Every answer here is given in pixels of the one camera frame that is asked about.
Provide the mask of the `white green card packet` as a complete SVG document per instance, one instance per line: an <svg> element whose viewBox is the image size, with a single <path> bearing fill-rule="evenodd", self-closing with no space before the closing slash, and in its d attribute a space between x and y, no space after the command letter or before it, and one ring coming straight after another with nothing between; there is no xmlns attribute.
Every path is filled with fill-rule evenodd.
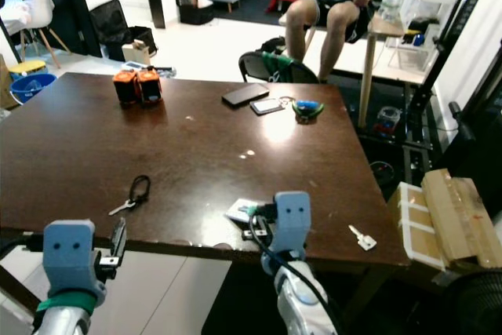
<svg viewBox="0 0 502 335"><path fill-rule="evenodd" d="M237 221L237 223L247 224L251 217L257 213L259 207L264 206L264 202L246 198L238 198L229 209L226 210L225 217Z"/></svg>

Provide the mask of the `dark brown wooden table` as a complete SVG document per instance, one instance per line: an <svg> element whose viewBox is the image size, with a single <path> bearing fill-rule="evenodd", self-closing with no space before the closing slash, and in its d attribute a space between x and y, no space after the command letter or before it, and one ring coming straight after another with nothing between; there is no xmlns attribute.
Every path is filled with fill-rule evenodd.
<svg viewBox="0 0 502 335"><path fill-rule="evenodd" d="M259 116L224 104L238 87L169 79L157 105L122 106L110 76L62 75L1 124L1 228L89 219L107 237L116 224L107 214L147 175L148 200L125 215L130 249L256 263L258 249L226 210L238 198L269 202L280 191L306 191L313 266L405 267L397 217L338 88L271 85L274 96L324 105L302 125L290 109ZM363 250L348 225L376 246Z"/></svg>

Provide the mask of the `black smartphone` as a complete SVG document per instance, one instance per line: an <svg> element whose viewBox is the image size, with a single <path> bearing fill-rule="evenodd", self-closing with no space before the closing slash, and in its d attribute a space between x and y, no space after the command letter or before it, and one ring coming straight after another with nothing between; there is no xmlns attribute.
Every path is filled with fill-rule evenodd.
<svg viewBox="0 0 502 335"><path fill-rule="evenodd" d="M241 89L230 91L222 96L222 101L230 107L241 107L250 101L270 94L269 88L258 83L247 83Z"/></svg>

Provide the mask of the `flat taped cardboard box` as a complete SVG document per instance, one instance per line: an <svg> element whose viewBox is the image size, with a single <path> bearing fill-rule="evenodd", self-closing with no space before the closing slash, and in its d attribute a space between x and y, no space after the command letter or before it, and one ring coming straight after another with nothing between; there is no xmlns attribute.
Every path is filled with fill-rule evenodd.
<svg viewBox="0 0 502 335"><path fill-rule="evenodd" d="M406 256L436 271L447 270L422 188L399 182L387 206L397 217Z"/></svg>

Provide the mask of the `orange black box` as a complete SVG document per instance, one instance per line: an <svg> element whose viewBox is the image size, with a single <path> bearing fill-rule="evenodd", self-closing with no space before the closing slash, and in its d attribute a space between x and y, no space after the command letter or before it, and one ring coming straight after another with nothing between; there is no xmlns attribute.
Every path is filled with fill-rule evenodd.
<svg viewBox="0 0 502 335"><path fill-rule="evenodd" d="M157 70L146 68L136 73L136 86L141 102L154 105L162 99L161 76Z"/></svg>
<svg viewBox="0 0 502 335"><path fill-rule="evenodd" d="M137 85L137 74L134 70L122 70L112 77L116 96L122 105L140 102L140 92Z"/></svg>

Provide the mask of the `black chair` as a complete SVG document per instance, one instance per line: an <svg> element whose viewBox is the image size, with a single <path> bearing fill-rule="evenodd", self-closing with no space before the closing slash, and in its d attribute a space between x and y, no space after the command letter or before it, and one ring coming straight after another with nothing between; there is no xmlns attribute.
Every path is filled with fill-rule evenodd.
<svg viewBox="0 0 502 335"><path fill-rule="evenodd" d="M238 59L238 67L242 77L247 82L248 77L269 82L269 73L262 61L262 52L247 52ZM283 83L311 83L319 84L320 80L308 66L297 61L292 67L292 77L288 80L280 80Z"/></svg>

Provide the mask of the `green cloth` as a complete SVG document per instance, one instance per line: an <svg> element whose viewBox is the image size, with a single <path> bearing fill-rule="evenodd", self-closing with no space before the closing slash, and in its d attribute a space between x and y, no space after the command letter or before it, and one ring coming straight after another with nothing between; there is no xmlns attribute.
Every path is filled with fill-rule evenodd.
<svg viewBox="0 0 502 335"><path fill-rule="evenodd" d="M292 77L292 67L296 61L289 56L262 52L262 61L269 73L269 82L279 82Z"/></svg>

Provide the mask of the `blue plastic bucket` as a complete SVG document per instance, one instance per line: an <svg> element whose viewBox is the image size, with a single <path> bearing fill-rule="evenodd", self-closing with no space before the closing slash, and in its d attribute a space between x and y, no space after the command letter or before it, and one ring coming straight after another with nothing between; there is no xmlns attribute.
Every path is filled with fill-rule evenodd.
<svg viewBox="0 0 502 335"><path fill-rule="evenodd" d="M10 85L10 94L18 104L25 104L47 86L57 80L54 74L37 73L14 80Z"/></svg>

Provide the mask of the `black metal rack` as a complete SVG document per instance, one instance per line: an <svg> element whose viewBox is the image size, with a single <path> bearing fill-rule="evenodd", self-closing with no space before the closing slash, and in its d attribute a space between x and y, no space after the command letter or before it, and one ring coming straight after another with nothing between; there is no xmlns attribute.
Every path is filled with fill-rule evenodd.
<svg viewBox="0 0 502 335"><path fill-rule="evenodd" d="M436 48L436 60L431 64L429 73L419 87L406 91L411 94L411 102L404 112L406 140L402 145L406 157L404 181L407 184L418 185L425 173L448 167L463 153L469 152L477 141L473 128L464 121L466 111L459 107L457 102L452 101L447 104L447 116L457 121L457 136L449 144L445 142L434 144L436 126L429 120L431 114L427 113L427 109L433 103L436 80L447 65L449 55L454 52L477 2L479 0L454 2L447 20L441 24L438 36L429 38L429 45Z"/></svg>

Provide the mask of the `open cardboard box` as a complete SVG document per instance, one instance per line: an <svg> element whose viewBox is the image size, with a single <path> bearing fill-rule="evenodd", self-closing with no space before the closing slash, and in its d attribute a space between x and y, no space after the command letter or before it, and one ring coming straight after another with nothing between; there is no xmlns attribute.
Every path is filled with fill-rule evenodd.
<svg viewBox="0 0 502 335"><path fill-rule="evenodd" d="M3 74L0 78L0 104L1 108L11 111L20 104L10 92L10 85L13 81L8 74Z"/></svg>

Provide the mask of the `small cardboard box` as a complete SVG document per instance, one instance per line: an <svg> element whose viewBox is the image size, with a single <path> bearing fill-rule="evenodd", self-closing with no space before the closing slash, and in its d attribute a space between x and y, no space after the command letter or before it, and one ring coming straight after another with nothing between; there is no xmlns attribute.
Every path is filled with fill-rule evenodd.
<svg viewBox="0 0 502 335"><path fill-rule="evenodd" d="M122 55L126 62L136 62L144 66L151 63L148 47L141 40L133 40L132 43L123 44Z"/></svg>

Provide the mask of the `yellow round stool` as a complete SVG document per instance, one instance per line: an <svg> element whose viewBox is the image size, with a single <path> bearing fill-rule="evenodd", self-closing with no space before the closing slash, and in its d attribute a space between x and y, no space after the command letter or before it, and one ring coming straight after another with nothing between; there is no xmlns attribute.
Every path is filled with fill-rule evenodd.
<svg viewBox="0 0 502 335"><path fill-rule="evenodd" d="M47 73L47 63L39 60L24 61L12 66L8 66L8 71L12 75L33 75L38 73Z"/></svg>

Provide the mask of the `brown cardboard box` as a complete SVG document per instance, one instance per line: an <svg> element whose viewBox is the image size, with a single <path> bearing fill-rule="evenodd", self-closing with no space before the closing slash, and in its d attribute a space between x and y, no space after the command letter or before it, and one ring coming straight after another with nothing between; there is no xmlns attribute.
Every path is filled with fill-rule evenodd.
<svg viewBox="0 0 502 335"><path fill-rule="evenodd" d="M424 174L422 188L447 266L502 269L502 239L473 180L437 169Z"/></svg>

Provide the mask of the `black storage bin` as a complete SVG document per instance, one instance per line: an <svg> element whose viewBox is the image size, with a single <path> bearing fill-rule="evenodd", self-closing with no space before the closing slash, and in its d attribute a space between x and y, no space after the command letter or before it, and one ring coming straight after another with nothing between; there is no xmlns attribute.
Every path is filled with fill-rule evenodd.
<svg viewBox="0 0 502 335"><path fill-rule="evenodd" d="M176 0L182 24L207 24L214 19L213 2L209 0Z"/></svg>

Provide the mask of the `white chair wooden legs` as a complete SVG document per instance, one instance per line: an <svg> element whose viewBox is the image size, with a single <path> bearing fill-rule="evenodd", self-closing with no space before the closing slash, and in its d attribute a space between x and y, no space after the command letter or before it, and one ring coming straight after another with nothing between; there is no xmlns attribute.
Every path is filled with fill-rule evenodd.
<svg viewBox="0 0 502 335"><path fill-rule="evenodd" d="M37 31L49 55L53 56L55 64L60 66L60 62L55 58L53 46L49 44L47 34L53 36L64 51L71 53L71 49L50 27L51 22L53 22L54 9L53 0L10 1L0 9L0 20L8 37L21 37L22 49L24 49L23 38L31 36L33 31Z"/></svg>

